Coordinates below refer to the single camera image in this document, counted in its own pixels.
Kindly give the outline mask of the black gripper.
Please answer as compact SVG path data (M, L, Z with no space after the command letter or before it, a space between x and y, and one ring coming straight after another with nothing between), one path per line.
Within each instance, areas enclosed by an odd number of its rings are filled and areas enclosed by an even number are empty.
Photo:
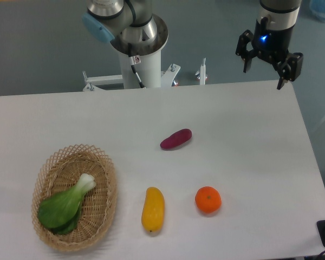
M288 81L295 81L301 74L303 64L302 53L289 53L289 43L294 26L284 30L269 30L261 32L261 24L257 21L255 33L250 30L243 32L238 39L235 54L244 62L243 72L251 68L254 57L272 64L277 63L279 81L277 89L280 90Z

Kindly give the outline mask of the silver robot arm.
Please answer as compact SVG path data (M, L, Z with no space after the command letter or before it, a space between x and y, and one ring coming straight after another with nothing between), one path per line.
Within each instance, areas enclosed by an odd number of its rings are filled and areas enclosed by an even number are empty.
M123 82L126 89L172 87L180 67L161 70L161 50L168 40L165 22L152 11L151 1L87 1L82 22L88 32L118 52L121 75L85 78L95 85ZM295 81L302 69L303 55L291 53L289 43L300 10L300 1L260 1L254 31L239 36L236 55L248 71L258 58L273 66L279 75L278 88Z

